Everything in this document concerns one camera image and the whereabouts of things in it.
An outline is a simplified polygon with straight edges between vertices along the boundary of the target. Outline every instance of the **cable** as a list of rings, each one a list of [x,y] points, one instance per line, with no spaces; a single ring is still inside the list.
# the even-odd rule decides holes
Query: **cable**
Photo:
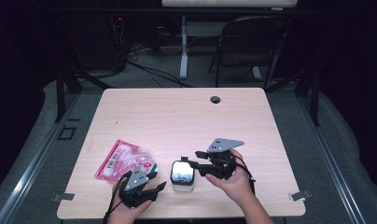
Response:
[[[137,60],[139,59],[138,52],[144,49],[148,49],[144,44],[136,44],[136,46],[133,46],[131,48],[130,53],[128,53],[128,57],[130,57],[132,61],[137,62]]]
[[[181,82],[177,77],[169,74],[169,73],[166,73],[166,72],[163,72],[161,70],[158,70],[158,69],[155,69],[155,68],[149,68],[149,67],[144,67],[142,65],[139,65],[137,63],[133,63],[133,62],[130,62],[128,61],[127,64],[130,64],[134,67],[137,67],[143,71],[145,71],[146,73],[148,73],[152,78],[153,80],[162,87],[162,85],[153,77],[153,76],[156,76],[156,77],[161,77],[161,78],[164,78],[164,79],[167,79],[173,83],[176,83],[180,86],[180,88],[183,88],[183,87],[190,87],[190,88],[193,88],[193,86],[189,85],[189,84],[186,84],[186,83],[183,83]]]
[[[239,159],[244,165],[241,165],[240,163],[236,163],[237,166],[241,167],[245,172],[247,172],[247,174],[249,175],[249,185],[250,185],[250,188],[252,189],[252,192],[254,195],[256,195],[256,192],[255,192],[255,178],[252,176],[252,174],[250,174],[250,171],[247,169],[247,166],[246,166],[246,163],[244,163],[244,160],[240,157],[237,157],[237,156],[234,156],[236,159]]]
[[[166,48],[179,48],[179,49],[177,49],[174,52],[169,52],[168,50],[166,50]],[[180,46],[176,46],[176,47],[161,47],[162,51],[164,51],[164,53],[169,54],[169,55],[173,55],[173,54],[178,53],[182,48],[183,48],[183,46],[181,46],[181,45]]]
[[[107,220],[109,219],[110,217],[110,214],[121,204],[121,202],[119,202],[116,206],[113,206],[113,202],[114,202],[114,199],[116,197],[116,193],[117,191],[119,190],[119,185],[121,184],[122,180],[127,177],[128,175],[130,175],[132,172],[128,172],[124,175],[122,175],[120,178],[119,178],[119,181],[117,182],[115,188],[113,189],[113,194],[112,194],[112,199],[110,200],[110,205],[109,205],[109,208],[107,209],[107,212],[105,213],[105,216],[104,216],[104,219],[102,220],[102,222],[104,224],[107,224]]]

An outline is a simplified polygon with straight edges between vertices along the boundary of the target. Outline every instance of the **wire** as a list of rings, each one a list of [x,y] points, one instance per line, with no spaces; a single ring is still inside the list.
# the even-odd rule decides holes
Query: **wire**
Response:
[[[158,70],[158,69],[155,69],[155,68],[144,67],[142,65],[139,65],[137,63],[133,63],[133,62],[130,62],[130,61],[128,61],[127,64],[130,64],[130,65],[137,67],[137,68],[145,71],[146,73],[148,73],[153,78],[153,80],[161,87],[162,87],[162,85],[153,76],[161,77],[161,78],[167,79],[167,80],[169,80],[173,83],[176,83],[180,86],[180,88],[183,88],[183,87],[193,88],[193,86],[186,84],[186,83],[183,83],[177,77],[175,77],[175,76],[173,76],[169,73],[163,72],[161,70]]]
[[[174,52],[169,52],[168,50],[166,50],[167,48],[179,48],[179,49],[177,49],[177,50],[174,51]],[[164,51],[165,53],[167,53],[167,54],[169,54],[169,55],[173,55],[173,54],[178,53],[182,48],[183,48],[182,45],[180,45],[180,46],[176,46],[176,47],[160,47],[160,49],[162,49],[162,51]]]
[[[247,166],[246,166],[246,163],[244,163],[244,160],[240,157],[237,157],[237,156],[234,156],[236,159],[239,159],[244,165],[241,165],[239,163],[236,163],[237,166],[241,167],[244,171],[247,172],[247,174],[249,175],[249,185],[250,185],[250,188],[252,189],[252,192],[254,195],[256,195],[256,192],[255,192],[255,178],[253,178],[252,174],[250,174],[250,171],[247,169]]]
[[[114,76],[118,75],[120,72],[122,72],[122,69],[118,67],[114,71],[110,71],[110,72],[105,71],[104,74],[100,74],[100,75],[91,74],[91,76],[96,77],[97,79],[102,79],[102,78],[107,78],[107,77],[114,77]]]
[[[148,49],[144,44],[136,44],[136,46],[133,46],[131,48],[130,53],[128,54],[128,57],[130,57],[132,61],[137,62],[137,60],[139,59],[138,52],[144,49]]]
[[[124,175],[122,175],[120,178],[119,178],[119,181],[117,182],[117,184],[116,184],[116,186],[115,186],[115,188],[113,189],[113,194],[112,194],[112,198],[111,198],[111,200],[110,200],[110,205],[109,205],[109,208],[107,209],[107,212],[105,213],[105,216],[104,216],[104,219],[103,219],[103,223],[104,224],[106,224],[107,223],[107,220],[109,219],[109,217],[110,217],[110,214],[122,203],[122,201],[121,202],[119,202],[116,206],[114,206],[113,208],[112,208],[112,206],[113,206],[113,202],[114,202],[114,199],[115,199],[115,197],[116,197],[116,193],[117,193],[117,191],[119,190],[119,186],[120,186],[120,184],[121,184],[121,182],[122,182],[122,180],[125,178],[125,177],[127,177],[128,175],[131,175],[131,171],[130,172],[128,172],[128,173],[126,173],[126,174],[124,174]]]

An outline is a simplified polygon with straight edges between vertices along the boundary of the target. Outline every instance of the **table leg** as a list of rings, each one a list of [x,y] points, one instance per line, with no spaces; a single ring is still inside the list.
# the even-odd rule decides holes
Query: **table leg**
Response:
[[[186,33],[186,17],[182,17],[182,61],[180,63],[180,78],[186,79],[188,77],[188,37]]]

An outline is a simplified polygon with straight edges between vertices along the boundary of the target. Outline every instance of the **wrist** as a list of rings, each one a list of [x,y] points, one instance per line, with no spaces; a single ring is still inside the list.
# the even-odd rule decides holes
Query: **wrist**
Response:
[[[133,224],[134,219],[129,217],[122,216],[113,216],[110,215],[110,218],[107,220],[107,224]]]
[[[250,196],[246,196],[241,201],[237,202],[238,206],[240,206],[244,212],[257,203],[259,203],[258,198],[254,194],[250,194]]]

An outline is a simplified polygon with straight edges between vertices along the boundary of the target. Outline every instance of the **desk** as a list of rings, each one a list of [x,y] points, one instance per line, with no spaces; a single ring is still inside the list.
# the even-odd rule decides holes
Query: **desk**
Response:
[[[295,7],[298,0],[162,0],[163,7]],[[179,77],[188,76],[189,55],[187,49],[187,22],[182,17],[182,61]]]
[[[213,104],[212,96],[220,98]],[[270,216],[305,213],[303,202],[289,200],[299,191],[284,145],[263,89],[109,89],[98,105],[62,201],[61,219],[102,218],[115,183],[95,179],[94,174],[118,139],[146,147],[159,173],[154,188],[165,189],[140,218],[242,217],[240,208],[222,190],[196,171],[194,190],[175,192],[171,166],[181,156],[197,159],[216,137],[244,141],[237,149],[256,178],[256,194]]]

